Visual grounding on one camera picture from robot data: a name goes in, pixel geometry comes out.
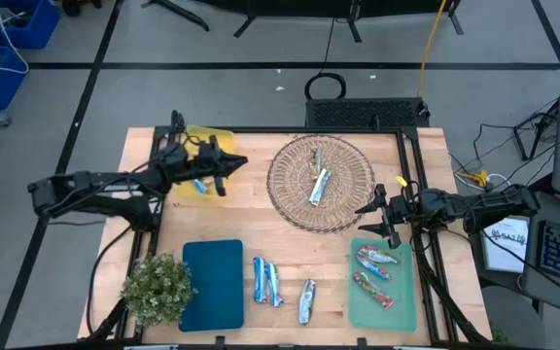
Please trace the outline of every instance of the wire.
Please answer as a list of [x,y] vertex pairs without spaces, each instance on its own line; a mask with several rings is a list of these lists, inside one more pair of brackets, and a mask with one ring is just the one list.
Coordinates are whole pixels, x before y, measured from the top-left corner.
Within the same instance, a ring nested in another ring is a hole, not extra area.
[[[557,287],[560,288],[560,283],[559,283],[558,281],[556,281],[556,280],[553,279],[552,277],[548,276],[545,272],[543,272],[543,271],[537,269],[536,267],[534,267],[534,266],[531,265],[530,263],[526,262],[526,260],[521,259],[521,258],[518,257],[515,253],[513,253],[511,250],[509,250],[509,249],[503,247],[502,245],[496,243],[496,242],[494,241],[494,239],[492,239],[492,237],[489,236],[489,234],[485,233],[485,229],[484,229],[484,228],[478,227],[478,226],[477,226],[477,221],[476,221],[476,215],[475,215],[475,213],[474,213],[474,210],[473,210],[473,208],[466,202],[466,200],[465,200],[463,197],[458,196],[458,195],[454,195],[454,194],[450,194],[450,196],[451,196],[451,198],[457,198],[458,200],[460,200],[460,201],[462,201],[462,202],[465,203],[465,205],[468,207],[468,210],[469,210],[469,211],[467,212],[467,214],[470,212],[470,213],[472,214],[472,217],[473,217],[473,224],[474,224],[473,228],[479,228],[479,230],[472,230],[472,231],[470,231],[470,230],[467,230],[467,229],[464,227],[464,230],[465,230],[466,232],[470,232],[470,233],[469,233],[470,235],[474,234],[474,233],[472,233],[472,232],[480,232],[480,234],[483,234],[483,235],[484,235],[487,239],[489,239],[490,242],[492,242],[495,246],[497,246],[497,247],[501,248],[502,250],[508,252],[508,253],[511,254],[514,258],[516,258],[516,259],[518,259],[519,261],[521,261],[524,265],[526,265],[526,266],[528,266],[529,268],[533,269],[533,270],[536,271],[538,274],[540,274],[541,276],[543,276],[545,279],[547,279],[548,281],[552,282],[555,286],[557,286]],[[448,230],[448,229],[447,229],[447,231],[452,232],[452,233],[456,233],[456,234],[458,234],[458,235],[460,235],[460,236],[462,235],[461,233],[453,232],[453,231],[450,231],[450,230]]]
[[98,221],[87,222],[87,223],[71,223],[71,222],[49,223],[50,226],[64,225],[64,226],[76,226],[76,227],[92,226],[92,225],[98,225],[98,224],[105,224],[105,221],[104,220],[98,220]]
[[326,69],[326,64],[328,63],[328,54],[330,53],[330,45],[332,43],[332,34],[334,32],[335,22],[336,22],[336,18],[332,18],[332,25],[330,26],[330,35],[328,36],[328,45],[326,46],[326,56],[324,57],[321,70],[319,71],[319,73],[315,74],[312,78],[310,78],[306,83],[305,87],[303,88],[303,94],[304,96],[306,96],[307,100],[312,99],[312,95],[310,94],[310,87],[312,86],[312,83],[314,83],[316,80],[320,78],[331,78],[336,80],[340,84],[340,94],[336,97],[336,99],[344,98],[345,94],[347,93],[347,83],[345,82],[345,79],[340,74],[323,72],[324,69]]
[[326,63],[328,63],[328,53],[330,52],[330,44],[332,43],[332,33],[334,32],[334,24],[336,22],[336,18],[332,18],[332,25],[330,26],[330,35],[328,36],[328,46],[326,47],[326,57],[323,60],[323,66],[318,74],[323,73],[323,70],[326,67]]
[[548,158],[548,160],[545,161],[545,163],[542,165],[542,167],[540,168],[540,170],[538,170],[538,171],[535,173],[535,175],[533,175],[533,177],[531,177],[531,178],[529,179],[529,181],[526,183],[526,186],[529,186],[529,184],[533,181],[533,179],[535,179],[535,177],[538,176],[538,175],[542,172],[543,168],[544,168],[548,163],[550,163],[550,161],[552,160],[552,157],[554,157],[554,152],[552,152],[552,155],[550,155],[550,157]]
[[[462,162],[459,161],[455,156],[453,156],[453,154],[451,154],[451,153],[449,152],[449,153],[448,153],[448,163],[451,165],[451,168],[453,168],[453,164],[451,164],[451,159],[452,159],[452,158],[455,159],[455,161],[457,161],[457,163],[462,167],[462,169],[464,169],[464,172],[465,172],[465,173],[469,174],[469,171],[466,169],[466,167],[464,167],[464,165],[462,165]],[[485,189],[482,189],[481,187],[475,186],[475,185],[473,185],[473,184],[469,184],[466,180],[464,180],[464,178],[462,178],[461,175],[459,175],[459,174],[457,173],[457,171],[456,171],[456,172],[453,172],[453,175],[454,175],[455,178],[456,178],[457,180],[459,180],[462,184],[466,185],[466,188],[468,189],[468,192],[470,192],[471,189],[475,189],[475,190],[479,190],[479,191],[481,191],[481,192],[485,192]]]
[[446,5],[446,0],[442,0],[439,5],[439,10],[437,10],[436,21],[434,21],[434,26],[432,26],[432,31],[429,33],[429,39],[427,40],[427,46],[425,47],[425,53],[423,53],[423,63],[420,65],[420,82],[418,83],[418,92],[416,95],[418,97],[423,97],[423,85],[425,84],[425,66],[429,60],[429,50],[432,46],[432,41],[434,40],[434,35],[436,35],[436,30],[438,30],[439,19],[442,16],[442,11],[444,11],[444,5]]
[[453,173],[453,175],[455,175],[455,178],[461,182],[462,184],[466,185],[466,187],[468,188],[468,191],[470,191],[470,189],[475,189],[475,190],[479,190],[481,192],[485,192],[485,189],[479,187],[479,186],[475,186],[473,184],[469,184],[466,180],[464,180],[464,178],[462,178],[461,175],[459,175],[458,173]]
[[[544,109],[544,108],[547,107],[550,103],[553,103],[553,102],[555,102],[555,101],[558,100],[558,99],[559,99],[559,98],[557,97],[557,98],[553,98],[552,100],[546,102],[546,103],[543,104],[540,108],[538,108],[535,112],[533,112],[532,116],[535,115],[535,114],[537,114],[537,112],[539,112],[540,110]],[[486,125],[486,126],[493,126],[493,127],[497,127],[497,128],[509,128],[509,129],[514,129],[514,128],[515,128],[515,126],[506,126],[506,125],[492,125],[492,124],[485,124],[485,125]],[[519,129],[522,130],[522,131],[519,132],[519,134],[521,135],[522,133],[524,133],[524,132],[526,132],[526,131],[533,130],[534,127],[533,127],[533,125],[531,124],[531,127],[530,127],[530,128],[522,128],[522,127],[520,127]],[[481,136],[481,130],[479,130],[479,135],[476,137],[476,139],[474,140],[474,142],[476,142],[480,136]],[[487,155],[491,154],[492,152],[494,152],[494,151],[500,149],[500,148],[503,147],[507,142],[511,141],[511,140],[514,139],[514,138],[515,138],[515,135],[509,137],[509,138],[508,138],[507,140],[505,140],[503,143],[501,143],[500,145],[498,145],[498,146],[492,148],[491,150],[489,150],[488,152],[484,153],[484,154],[481,155],[481,156],[475,154],[476,158],[470,160],[469,162],[467,162],[466,164],[464,164],[461,168],[464,168],[465,166],[470,165],[473,161],[476,161],[476,160],[479,161],[479,166],[476,166],[476,167],[481,167],[481,166],[483,166],[483,162],[481,161],[482,158],[484,158],[484,157],[486,157]]]
[[491,173],[491,174],[487,175],[487,182],[490,182],[490,178],[491,178],[492,176],[496,176],[496,177],[498,177],[498,178],[501,178],[501,179],[505,180],[505,182],[507,183],[507,185],[511,186],[511,182],[509,181],[509,179],[506,178],[505,176],[501,175],[501,174],[498,174],[498,173]]
[[455,231],[452,231],[452,230],[450,230],[450,229],[448,229],[448,228],[444,228],[443,230],[445,230],[445,231],[447,231],[447,232],[450,232],[450,233],[453,233],[453,234],[457,234],[458,236],[460,236],[460,237],[466,239],[469,243],[470,243],[470,241],[471,241],[471,240],[468,238],[467,235],[462,234],[462,233],[460,233],[460,232],[455,232]]
[[114,238],[111,242],[109,242],[105,248],[103,248],[103,250],[100,252],[100,254],[98,255],[98,257],[96,258],[96,262],[94,262],[94,266],[92,267],[92,273],[89,276],[89,289],[87,291],[87,303],[86,303],[86,326],[87,326],[87,331],[92,334],[94,333],[94,330],[92,329],[92,323],[91,323],[91,317],[90,317],[90,309],[91,309],[91,305],[92,305],[92,292],[94,290],[94,275],[96,274],[96,269],[98,268],[98,264],[101,262],[101,260],[103,259],[103,256],[105,256],[105,253],[107,253],[107,251],[114,245],[116,244],[119,240],[121,240],[121,238],[124,237],[124,235],[131,229],[131,225],[129,225],[127,228],[124,229],[124,231],[122,231],[119,235],[116,236],[116,238]]
[[27,72],[29,72],[29,65],[27,64],[27,62],[25,61],[25,59],[20,55],[20,53],[18,53],[17,48],[15,48],[15,46],[12,44],[12,41],[10,40],[10,37],[8,36],[8,33],[6,32],[6,26],[3,24],[5,23],[5,21],[2,19],[1,17],[1,10],[0,10],[0,26],[1,26],[1,32],[3,33],[4,37],[6,37],[6,41],[8,41],[8,44],[10,45],[10,47],[12,48],[12,50],[15,51],[15,53],[17,54],[18,59],[23,63],[23,65],[25,66],[25,70],[23,71],[19,71],[16,69],[12,69],[12,68],[6,68],[6,67],[0,67],[0,70],[2,71],[7,71],[7,72],[14,72],[14,73],[19,73],[19,74],[26,74]]
[[541,276],[543,276],[543,278],[547,279],[548,281],[552,282],[555,286],[560,288],[560,283],[553,279],[552,277],[550,277],[547,273],[539,270],[538,268],[534,267],[533,265],[531,265],[530,263],[526,262],[526,260],[518,257],[515,253],[513,253],[511,250],[503,247],[502,245],[496,243],[494,241],[494,239],[492,239],[492,237],[490,237],[489,234],[485,233],[484,229],[481,229],[480,231],[487,239],[489,239],[490,242],[492,242],[492,244],[494,244],[495,246],[501,248],[502,250],[506,251],[507,253],[511,254],[512,257],[518,259],[519,261],[521,261],[525,266],[528,266],[529,268],[531,268],[532,270],[534,270],[535,272],[537,272],[538,274],[540,274]]
[[[508,179],[511,179],[511,178],[513,177],[513,175],[515,175],[515,173],[517,173],[521,168],[525,167],[526,165],[528,165],[528,164],[529,164],[530,162],[532,162],[533,160],[535,160],[535,159],[537,159],[537,158],[539,158],[539,157],[545,155],[548,151],[552,150],[553,148],[554,148],[554,145],[552,145],[552,146],[548,147],[547,149],[543,150],[543,152],[541,152],[540,154],[538,154],[538,155],[535,156],[534,158],[529,159],[529,160],[527,160],[526,162],[522,163],[522,165],[520,165],[520,166],[518,166],[517,168],[515,168],[515,170],[513,170],[513,172],[511,173],[511,175],[509,175],[507,178],[508,178]],[[501,184],[495,186],[492,190],[495,190],[495,189],[499,188],[499,187],[502,186],[503,184],[506,184],[506,183],[501,183]]]

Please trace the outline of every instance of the black cable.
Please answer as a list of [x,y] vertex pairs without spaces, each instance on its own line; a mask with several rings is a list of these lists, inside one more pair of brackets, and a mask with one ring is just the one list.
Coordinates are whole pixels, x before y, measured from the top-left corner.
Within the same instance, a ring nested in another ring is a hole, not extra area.
[[[463,217],[463,226],[464,226],[464,231],[466,232],[475,232],[476,230],[476,226],[478,225],[478,220],[476,218],[476,214],[474,213],[473,208],[467,203],[467,201],[460,195],[458,194],[450,194],[448,196],[450,199],[457,199],[460,203],[464,204],[467,208],[468,211],[466,211],[466,213],[464,213],[464,217]],[[468,222],[466,220],[466,216],[468,214],[472,215],[472,229],[466,227],[466,223]]]
[[321,79],[321,78],[330,78],[336,80],[340,84],[340,94],[336,97],[336,99],[344,98],[347,94],[347,83],[345,79],[336,73],[324,73],[323,70],[326,69],[326,63],[328,63],[328,54],[330,53],[330,45],[332,43],[332,34],[334,32],[334,23],[336,22],[336,18],[332,18],[332,25],[330,26],[330,35],[328,36],[328,45],[326,46],[326,56],[323,60],[323,65],[321,66],[321,70],[317,73],[314,77],[310,78],[308,82],[306,82],[306,86],[303,88],[303,94],[306,96],[306,99],[311,100],[312,95],[310,94],[310,87],[312,84]]
[[[483,134],[483,127],[484,127],[484,126],[485,126],[485,127],[492,127],[492,128],[506,128],[506,129],[510,129],[510,130],[513,130],[513,128],[514,128],[514,126],[508,126],[508,125],[493,125],[493,124],[488,124],[488,123],[485,123],[485,122],[482,122],[482,123],[479,125],[479,128],[478,128],[478,135],[476,135],[476,138],[474,139],[474,141],[472,141],[472,146],[474,147],[474,155],[476,156],[476,159],[477,159],[478,162],[479,162],[479,166],[478,166],[478,167],[483,166],[483,161],[481,160],[481,156],[478,154],[478,149],[477,149],[477,147],[476,147],[476,142],[478,141],[478,139],[479,139],[479,138],[481,137],[481,135]],[[530,128],[530,129],[529,129],[529,128],[526,128],[526,129],[525,129],[525,128],[520,128],[520,129],[521,129],[522,131],[529,131],[529,130],[532,130],[532,128]]]
[[92,292],[94,290],[94,275],[96,274],[96,269],[98,268],[98,264],[101,262],[101,259],[103,259],[103,256],[105,255],[105,253],[107,253],[107,251],[114,244],[116,244],[121,238],[123,238],[124,235],[129,231],[130,228],[131,228],[131,225],[129,225],[127,228],[125,228],[123,232],[121,232],[119,235],[117,235],[116,238],[114,238],[111,242],[109,242],[109,244],[107,244],[105,246],[105,248],[103,248],[101,253],[96,258],[96,262],[94,262],[94,266],[92,267],[92,273],[89,276],[89,290],[87,291],[87,303],[86,303],[86,326],[87,326],[87,331],[90,334],[94,333],[94,330],[92,329],[91,320],[90,320],[91,319],[90,309],[91,309],[91,305],[92,305]]
[[489,239],[490,242],[492,242],[495,246],[497,246],[497,247],[501,248],[502,250],[506,251],[507,253],[511,254],[514,258],[516,258],[516,259],[518,259],[519,261],[521,261],[524,265],[528,266],[529,268],[531,268],[532,270],[534,270],[535,272],[537,272],[538,274],[540,274],[541,276],[543,276],[543,278],[547,279],[548,281],[552,282],[555,286],[557,286],[557,287],[560,288],[560,283],[559,283],[557,280],[555,280],[555,279],[553,279],[552,277],[550,277],[547,273],[545,273],[545,272],[539,270],[538,268],[534,267],[532,264],[526,262],[526,260],[524,260],[524,259],[518,257],[518,256],[517,256],[515,253],[513,253],[511,250],[509,250],[509,249],[503,247],[502,245],[496,243],[496,242],[494,241],[494,239],[492,239],[492,237],[490,237],[489,234],[485,233],[485,230],[484,230],[484,229],[482,229],[480,232],[481,232],[483,235],[485,235],[485,237],[487,237],[487,239]]
[[460,237],[466,239],[469,243],[470,243],[470,241],[471,241],[471,240],[468,238],[468,236],[465,235],[465,234],[463,234],[463,233],[455,232],[455,231],[450,230],[450,229],[448,229],[448,228],[444,228],[443,230],[445,230],[445,231],[447,231],[447,232],[450,232],[450,233],[453,233],[453,234],[457,234],[458,236],[460,236]]
[[[468,169],[466,169],[466,167],[462,164],[462,162],[459,161],[455,156],[453,156],[452,153],[449,152],[448,155],[449,155],[451,158],[453,158],[453,160],[457,161],[457,163],[462,167],[462,170],[464,170],[465,173],[470,174],[470,172],[468,171]],[[459,175],[459,174],[457,174],[458,171],[459,171],[459,169],[456,170],[455,173],[453,174],[453,177],[455,178],[455,181],[460,181],[460,179],[458,179],[457,176],[455,176],[455,175]],[[462,184],[466,185],[466,189],[468,190],[468,192],[470,192],[470,193],[472,192],[472,191],[471,191],[471,186],[468,184],[468,181],[464,180],[464,181],[460,181],[460,182],[461,182]]]
[[[468,207],[468,210],[469,210],[469,211],[467,212],[467,214],[468,214],[469,212],[472,214],[473,220],[474,220],[474,224],[475,224],[474,228],[477,228],[477,226],[476,226],[476,225],[477,225],[477,223],[476,223],[476,214],[474,213],[473,208],[472,208],[472,207],[466,202],[466,200],[464,200],[464,198],[462,198],[461,196],[451,195],[451,198],[457,198],[457,199],[463,201],[463,202],[466,204],[466,206]],[[539,269],[537,269],[536,267],[534,267],[534,266],[531,265],[530,263],[526,262],[524,259],[521,259],[521,258],[518,257],[515,253],[513,253],[511,250],[509,250],[509,249],[503,247],[502,245],[496,243],[496,242],[494,241],[494,239],[492,239],[492,237],[489,236],[489,234],[485,233],[484,228],[481,227],[479,230],[468,231],[468,230],[464,227],[464,230],[467,231],[467,232],[469,232],[470,235],[472,235],[473,232],[480,232],[480,233],[482,233],[482,234],[485,235],[485,237],[487,237],[487,239],[489,239],[490,242],[492,242],[495,246],[497,246],[497,247],[501,248],[502,250],[508,252],[508,253],[511,254],[513,257],[515,257],[516,259],[518,259],[519,261],[521,261],[524,265],[526,265],[526,266],[528,266],[529,268],[533,269],[533,270],[536,271],[538,274],[540,274],[541,276],[543,276],[545,279],[547,279],[548,281],[552,282],[555,286],[557,286],[557,287],[560,288],[560,283],[559,283],[558,281],[554,280],[553,278],[551,278],[550,276],[548,276],[545,272],[540,271]]]
[[553,152],[552,152],[552,155],[550,155],[550,157],[548,157],[548,160],[545,161],[545,163],[542,165],[542,167],[540,168],[540,170],[538,170],[538,171],[535,173],[535,175],[533,175],[533,176],[529,179],[529,181],[526,183],[526,186],[529,186],[529,184],[531,183],[531,181],[533,181],[533,179],[535,179],[535,177],[538,176],[538,175],[542,172],[543,168],[544,168],[548,163],[550,163],[550,161],[551,161],[552,158],[554,157],[554,153],[555,153],[555,152],[556,152],[556,151],[553,151]]
[[[511,175],[507,176],[507,179],[508,179],[509,181],[511,181],[511,178],[513,177],[513,175],[515,175],[515,173],[517,173],[521,168],[525,167],[526,165],[528,165],[528,164],[529,164],[530,162],[532,162],[533,160],[535,160],[535,159],[537,159],[537,158],[539,158],[539,157],[545,155],[548,151],[552,150],[553,148],[554,148],[554,145],[552,145],[552,146],[546,148],[545,150],[543,150],[543,152],[541,152],[540,154],[536,155],[534,158],[528,159],[526,162],[522,163],[522,165],[518,166],[517,168],[515,168],[515,170],[513,170],[513,172],[511,173]],[[497,189],[498,187],[502,186],[503,184],[506,184],[506,183],[507,183],[507,181],[502,182],[502,183],[499,184],[499,185],[496,185],[496,186],[492,189],[492,191],[495,190],[495,189]]]
[[323,73],[323,70],[326,67],[326,63],[328,63],[328,53],[330,52],[330,44],[332,43],[332,33],[334,32],[334,23],[336,22],[336,18],[332,18],[332,25],[330,26],[330,34],[328,35],[328,46],[326,47],[326,56],[323,60],[323,66],[319,71],[319,74]]
[[91,226],[91,225],[98,225],[98,224],[105,224],[105,221],[104,220],[98,220],[98,221],[87,222],[87,223],[52,222],[52,223],[49,223],[49,226],[64,225],[64,226],[83,227],[83,226]]
[[[533,112],[533,114],[532,114],[531,116],[537,114],[540,110],[544,109],[544,108],[547,107],[550,103],[553,103],[554,101],[557,101],[558,99],[559,99],[559,98],[557,97],[557,98],[554,98],[554,99],[552,99],[552,100],[546,102],[543,106],[541,106],[541,107],[538,108],[535,112]],[[508,129],[514,129],[514,128],[515,128],[515,126],[507,126],[507,125],[493,125],[493,124],[485,124],[485,123],[484,123],[484,125],[489,126],[489,127],[496,127],[496,128],[508,128]],[[524,132],[526,132],[526,131],[535,129],[535,127],[534,127],[533,124],[531,123],[531,127],[530,127],[530,128],[522,128],[522,127],[520,127],[519,129],[522,130],[522,131],[519,132],[519,134],[521,135],[522,133],[524,133]],[[493,151],[495,151],[495,150],[497,150],[497,149],[503,147],[507,142],[509,142],[510,140],[512,140],[512,139],[515,138],[515,135],[514,135],[514,136],[511,136],[511,137],[509,137],[507,140],[505,140],[505,142],[503,142],[502,144],[500,144],[500,145],[494,147],[493,149],[491,149],[491,150],[488,151],[487,153],[483,154],[482,156],[479,156],[479,155],[478,155],[478,152],[476,151],[475,142],[480,138],[480,136],[481,136],[481,129],[479,129],[479,134],[478,134],[478,136],[476,136],[476,139],[475,139],[474,142],[473,142],[473,144],[474,144],[474,152],[475,152],[476,158],[474,158],[474,159],[470,160],[469,162],[467,162],[463,167],[469,166],[473,161],[476,161],[476,160],[479,161],[480,165],[479,165],[479,166],[475,166],[474,168],[483,166],[483,162],[481,161],[482,158],[484,158],[485,156],[489,155],[489,154],[492,153]]]

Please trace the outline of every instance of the teal cutting board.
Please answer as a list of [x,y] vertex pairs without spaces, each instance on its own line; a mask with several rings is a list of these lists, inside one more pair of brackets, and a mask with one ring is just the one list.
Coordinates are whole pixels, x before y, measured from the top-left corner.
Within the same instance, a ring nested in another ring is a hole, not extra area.
[[[384,281],[362,266],[354,257],[358,249],[370,244],[389,253],[399,264],[378,263],[391,281]],[[416,302],[414,300],[414,256],[409,243],[402,243],[397,249],[388,248],[383,239],[354,238],[349,252],[349,322],[352,327],[414,332],[416,331]],[[386,296],[394,300],[388,310],[384,310],[367,291],[353,280],[355,271],[362,271]]]

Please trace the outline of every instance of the black stand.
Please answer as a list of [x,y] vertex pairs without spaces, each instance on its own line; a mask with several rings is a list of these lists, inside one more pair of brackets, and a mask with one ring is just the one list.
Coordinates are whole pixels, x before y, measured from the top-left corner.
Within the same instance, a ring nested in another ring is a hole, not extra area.
[[[543,132],[548,128],[549,125],[551,125],[552,123],[556,123],[558,110],[559,101],[557,100],[552,104],[552,106],[550,106],[550,109],[548,109],[547,112],[535,113],[531,117],[525,119],[520,124],[513,127],[513,136],[515,136],[515,142],[517,143],[517,147],[520,149],[520,153],[522,154],[522,160],[529,160],[535,156],[535,151],[540,144]],[[531,154],[527,156],[526,150],[524,149],[524,144],[522,143],[522,139],[520,139],[519,129],[527,123],[532,123],[539,117],[542,117],[542,119],[535,125],[537,130],[535,133],[535,140],[533,141],[533,148],[531,149]]]
[[356,43],[362,43],[362,38],[360,37],[358,28],[356,28],[356,22],[355,22],[355,20],[358,17],[358,6],[360,6],[359,0],[353,0],[351,2],[351,11],[349,12],[349,17],[347,18],[347,25],[349,25],[349,30],[351,30],[351,35],[354,36],[354,41]]
[[142,4],[142,8],[149,7],[153,4],[158,4],[163,8],[170,10],[171,12],[175,13],[176,15],[194,23],[202,27],[204,31],[209,31],[209,25],[200,17],[196,16],[194,13],[191,13],[182,7],[168,1],[168,0],[150,0],[149,2]]
[[464,29],[462,29],[462,24],[460,24],[457,16],[455,16],[455,11],[457,11],[457,7],[462,0],[449,0],[449,3],[445,6],[448,7],[448,17],[451,18],[451,22],[453,22],[453,28],[455,28],[455,32],[457,35],[464,35]]
[[237,29],[237,31],[234,32],[234,34],[232,34],[232,36],[234,36],[235,38],[238,38],[241,36],[241,34],[243,34],[243,32],[248,29],[248,27],[250,26],[250,24],[252,24],[252,22],[254,21],[254,19],[256,19],[256,15],[248,15],[248,19],[245,20],[245,22],[243,24],[241,24],[241,26],[239,27],[239,29]]
[[[256,15],[254,13],[254,11],[252,11],[252,2],[253,1],[255,1],[255,0],[249,0],[248,1],[248,18],[243,22],[243,24],[241,24],[239,29],[237,29],[237,31],[235,31],[234,34],[232,34],[233,37],[239,38],[243,34],[243,32],[245,32],[245,30],[248,29],[250,24],[252,24],[254,19],[257,18],[258,15]],[[356,23],[355,23],[356,16],[358,14],[358,7],[359,6],[360,6],[360,1],[359,0],[353,0],[351,2],[351,9],[350,9],[350,12],[349,12],[349,17],[347,17],[347,25],[349,25],[349,30],[351,30],[351,35],[353,35],[354,41],[356,43],[362,43],[362,38],[360,37],[360,33],[358,32],[358,28],[356,28]]]

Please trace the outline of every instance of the potted plant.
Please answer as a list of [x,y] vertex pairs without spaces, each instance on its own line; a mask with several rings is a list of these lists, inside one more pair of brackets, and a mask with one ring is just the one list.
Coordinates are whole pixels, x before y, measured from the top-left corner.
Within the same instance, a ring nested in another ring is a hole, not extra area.
[[137,327],[180,322],[195,293],[190,270],[171,254],[141,261],[122,285],[122,297]]

